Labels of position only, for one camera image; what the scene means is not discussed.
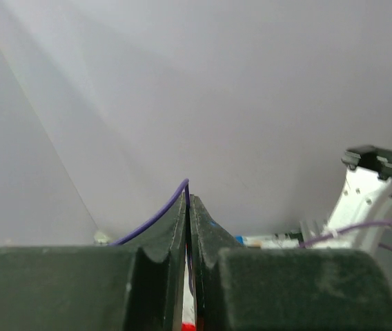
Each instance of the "white wall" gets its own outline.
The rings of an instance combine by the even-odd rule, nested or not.
[[[0,0],[0,47],[111,234],[184,177],[234,234],[289,228],[392,148],[392,1]]]
[[[91,243],[95,229],[0,51],[0,245]]]

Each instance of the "red object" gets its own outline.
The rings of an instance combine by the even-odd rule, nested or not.
[[[182,323],[182,331],[196,331],[196,327],[193,324]]]

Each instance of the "red item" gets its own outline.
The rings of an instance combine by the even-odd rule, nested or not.
[[[193,324],[182,323],[182,331],[196,331],[196,327]]]

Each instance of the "black metal part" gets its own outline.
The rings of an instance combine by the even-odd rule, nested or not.
[[[392,294],[355,250],[252,250],[192,198],[198,330],[392,330]]]
[[[381,179],[392,178],[392,150],[370,145],[349,148],[342,162],[352,170],[362,167],[378,172]]]
[[[0,248],[0,331],[181,330],[185,215],[123,246]]]

